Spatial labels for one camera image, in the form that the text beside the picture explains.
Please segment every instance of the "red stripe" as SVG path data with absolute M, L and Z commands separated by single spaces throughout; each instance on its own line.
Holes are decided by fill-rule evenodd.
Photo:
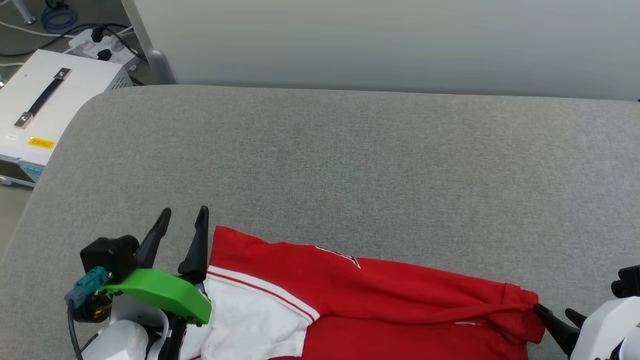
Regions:
M 240 283 L 240 284 L 242 284 L 242 285 L 251 286 L 251 287 L 252 287 L 252 288 L 254 288 L 254 289 L 258 289 L 258 290 L 260 290 L 260 291 L 264 291 L 265 293 L 271 294 L 271 295 L 273 295 L 273 296 L 277 297 L 278 299 L 280 299 L 280 300 L 282 300 L 282 301 L 286 302 L 287 304 L 289 304 L 289 305 L 291 305 L 291 306 L 295 307 L 296 309 L 300 310 L 300 311 L 301 311 L 302 313 L 304 313 L 305 315 L 309 316 L 309 318 L 311 319 L 311 321 L 312 321 L 312 322 L 314 321 L 314 317 L 313 317 L 313 316 L 311 316 L 311 314 L 310 314 L 310 313 L 308 313 L 308 312 L 306 312 L 306 311 L 302 310 L 302 309 L 300 308 L 300 306 L 297 306 L 296 304 L 292 303 L 291 301 L 289 301 L 289 300 L 287 300 L 287 299 L 283 298 L 282 296 L 280 296 L 280 295 L 278 295 L 278 294 L 276 294 L 276 293 L 273 293 L 273 292 L 271 292 L 271 291 L 269 291 L 269 290 L 267 290 L 267 289 L 263 289 L 263 288 L 261 288 L 260 286 L 256 286 L 256 285 L 254 285 L 254 284 L 250 284 L 250 283 L 248 283 L 248 282 L 244 282 L 244 281 L 242 281 L 242 280 L 234 279 L 233 277 L 229 277 L 229 276 L 224 276 L 224 275 L 216 274 L 216 273 L 214 273 L 213 271 L 207 271 L 207 273 L 209 273 L 209 274 L 211 274 L 211 275 L 214 275 L 214 276 L 221 277 L 221 278 L 223 278 L 223 279 L 227 279 L 227 280 L 231 280 L 231 281 L 239 282 L 239 283 Z

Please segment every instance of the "floor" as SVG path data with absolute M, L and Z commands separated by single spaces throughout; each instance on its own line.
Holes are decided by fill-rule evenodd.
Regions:
M 116 24 L 129 25 L 127 14 L 122 8 L 119 0 L 66 0 L 72 9 L 78 13 L 76 24 L 84 23 L 105 23 L 112 22 Z M 45 8 L 44 0 L 26 0 L 27 7 L 32 15 L 40 18 L 40 14 Z M 0 21 L 16 26 L 22 26 L 32 31 L 45 32 L 40 21 L 34 24 L 25 25 L 22 17 L 9 1 L 4 5 L 0 5 Z M 50 37 L 42 37 L 7 28 L 0 25 L 0 53 L 15 54 L 24 53 L 40 47 L 44 43 L 52 40 Z M 47 50 L 63 52 L 68 49 L 67 38 L 56 42 L 47 47 Z M 124 39 L 128 45 L 134 49 L 140 49 L 135 36 Z M 0 63 L 24 63 L 29 56 L 21 56 L 16 58 L 0 57 Z M 0 74 L 7 80 L 18 71 L 19 67 L 0 67 Z M 147 64 L 141 63 L 138 68 L 131 72 L 131 75 L 146 85 L 157 84 L 157 81 Z M 31 188 L 26 186 L 5 186 L 0 185 L 0 258 L 4 254 L 11 235 L 15 230 L 24 206 L 31 195 Z

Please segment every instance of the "white box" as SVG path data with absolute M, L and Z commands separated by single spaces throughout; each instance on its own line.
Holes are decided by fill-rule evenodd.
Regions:
M 62 68 L 71 70 L 66 79 L 24 129 L 16 127 Z M 122 64 L 36 51 L 0 90 L 0 183 L 35 186 L 78 109 L 102 92 L 126 86 L 133 83 Z

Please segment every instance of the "shirt logo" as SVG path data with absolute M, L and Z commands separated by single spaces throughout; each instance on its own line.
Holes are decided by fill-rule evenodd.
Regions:
M 337 251 L 333 251 L 333 250 L 329 250 L 329 249 L 325 249 L 324 247 L 319 247 L 316 246 L 316 249 L 322 250 L 322 251 L 327 251 L 327 252 L 331 252 L 332 254 L 336 254 L 342 258 L 348 259 L 350 262 L 354 263 L 359 269 L 361 269 L 360 267 L 360 263 L 358 262 L 358 260 L 353 257 L 353 256 L 349 256 L 349 255 L 345 255 L 345 254 L 341 254 Z

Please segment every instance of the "red and white shirt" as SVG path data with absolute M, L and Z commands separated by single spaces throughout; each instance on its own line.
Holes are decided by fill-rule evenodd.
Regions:
M 217 227 L 209 326 L 182 359 L 527 359 L 537 294 L 421 266 L 267 243 Z

